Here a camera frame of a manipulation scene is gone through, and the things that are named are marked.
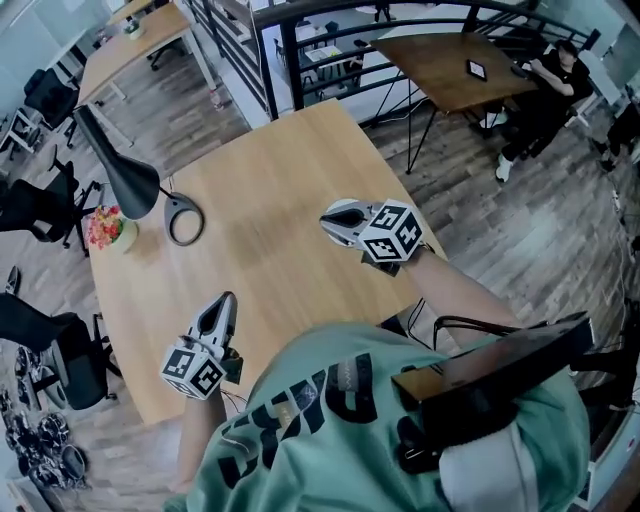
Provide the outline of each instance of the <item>office chair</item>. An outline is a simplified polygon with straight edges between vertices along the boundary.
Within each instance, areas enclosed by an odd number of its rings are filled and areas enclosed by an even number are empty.
[[[338,30],[340,30],[340,25],[338,23],[336,23],[335,21],[330,21],[329,23],[327,23],[324,28],[327,29],[327,33],[328,34],[333,34],[335,32],[337,32]],[[325,45],[329,46],[329,41],[331,41],[331,39],[327,39],[325,41]]]
[[[80,91],[64,85],[53,69],[38,69],[24,86],[24,93],[24,104],[40,112],[45,126],[55,130],[71,116],[78,103]],[[76,126],[75,120],[72,119],[64,132],[68,148],[73,147],[71,139]]]
[[[0,338],[34,352],[51,350],[56,375],[34,382],[35,393],[60,382],[75,410],[87,409],[103,398],[117,398],[109,393],[107,370],[118,377],[122,373],[109,361],[112,348],[109,338],[100,336],[99,318],[93,315],[91,339],[87,325],[75,313],[48,317],[14,295],[0,294]]]
[[[154,9],[158,9],[164,5],[167,5],[169,3],[170,0],[154,0],[153,1],[153,7]],[[179,41],[172,41],[169,44],[167,44],[166,46],[160,48],[157,52],[155,52],[154,54],[151,54],[147,57],[147,60],[151,60],[151,69],[153,71],[158,71],[158,59],[160,59],[160,57],[162,57],[162,55],[164,54],[164,52],[166,52],[167,50],[174,50],[176,52],[178,52],[178,55],[180,55],[180,57],[184,57],[184,50],[182,49],[182,47],[180,46],[180,42]]]
[[[57,158],[54,144],[49,153],[48,170],[56,167],[60,174],[45,189],[41,190],[24,180],[16,180],[9,191],[0,199],[0,232],[30,231],[40,242],[57,242],[63,239],[65,249],[70,247],[68,239],[74,228],[85,256],[89,256],[84,243],[82,219],[93,213],[95,208],[85,208],[92,190],[100,190],[101,185],[93,181],[77,202],[74,193],[79,183],[73,176],[73,163],[62,164]]]

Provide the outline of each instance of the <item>person sitting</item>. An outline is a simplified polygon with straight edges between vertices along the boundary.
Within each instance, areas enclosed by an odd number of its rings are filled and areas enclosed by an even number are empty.
[[[515,159],[536,140],[557,131],[573,103],[590,90],[589,70],[578,60],[578,50],[570,41],[558,41],[555,50],[529,64],[539,88],[513,98],[521,110],[520,129],[499,157],[496,178],[503,182],[509,179]]]
[[[591,139],[593,147],[602,155],[600,166],[606,172],[613,171],[621,146],[624,144],[629,147],[629,153],[632,153],[632,141],[636,137],[640,137],[640,105],[637,99],[632,98],[631,104],[611,125],[607,141],[598,142]]]

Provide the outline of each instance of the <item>floor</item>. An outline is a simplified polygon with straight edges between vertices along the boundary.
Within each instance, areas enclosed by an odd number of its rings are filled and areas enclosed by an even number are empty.
[[[169,58],[157,74],[142,63],[119,85],[127,101],[121,103],[111,94],[103,108],[136,139],[133,148],[119,149],[155,165],[162,176],[248,129],[230,101],[221,112],[213,109],[204,79],[188,57]],[[428,107],[416,112],[416,138],[427,114]],[[594,133],[602,137],[608,122],[598,112]],[[504,185],[493,175],[504,140],[483,140],[461,116],[437,118],[411,176],[403,173],[405,122],[367,133],[456,266],[508,301],[525,323],[586,310],[598,345],[616,340],[622,320],[621,272],[628,289],[637,289],[640,277],[614,213],[612,182],[600,172],[580,125],[563,130],[538,159],[518,163]],[[61,141],[60,134],[47,144],[56,141]],[[81,134],[74,143],[60,159],[75,163],[83,183],[106,181]],[[38,185],[52,178],[37,157],[14,169],[12,176]],[[639,180],[626,160],[609,178],[623,192],[625,205],[627,197],[638,195]],[[75,311],[85,320],[99,310],[89,261],[75,239],[65,251],[57,244],[38,244],[25,233],[1,238],[0,276],[19,264],[24,300],[49,314]],[[423,313],[416,332],[428,337],[432,321]],[[15,348],[0,342],[0,349],[0,382],[10,384]],[[581,376],[579,383],[595,378]],[[116,404],[103,401],[88,411],[65,413],[75,443],[89,456],[91,488],[50,495],[57,509],[157,511],[170,494],[179,424],[143,427],[123,382],[114,378],[111,384],[119,396]],[[611,505],[606,510],[624,508]]]

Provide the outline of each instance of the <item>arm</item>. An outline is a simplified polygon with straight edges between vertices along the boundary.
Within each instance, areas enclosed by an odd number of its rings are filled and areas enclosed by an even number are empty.
[[[220,388],[208,400],[187,399],[178,451],[178,492],[189,491],[211,436],[226,420]]]
[[[427,249],[418,248],[404,268],[437,316],[463,316],[522,327],[513,312],[500,299]],[[460,347],[486,336],[482,332],[468,329],[451,329],[450,334]]]
[[[542,63],[538,60],[531,61],[531,69],[534,73],[542,77],[551,87],[553,87],[556,91],[564,96],[573,96],[574,90],[570,84],[565,84],[562,80],[560,80],[556,75],[554,75],[551,71],[545,68]]]

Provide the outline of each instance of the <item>flower pot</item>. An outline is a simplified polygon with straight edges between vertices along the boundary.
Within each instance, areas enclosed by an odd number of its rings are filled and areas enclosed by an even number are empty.
[[[129,219],[122,219],[122,222],[122,232],[120,236],[112,242],[111,247],[113,247],[113,250],[124,254],[131,249],[133,242],[138,238],[138,225]]]
[[[127,35],[129,36],[129,39],[131,39],[132,41],[141,37],[142,34],[144,34],[144,29],[142,27],[138,27],[133,32],[127,33]]]

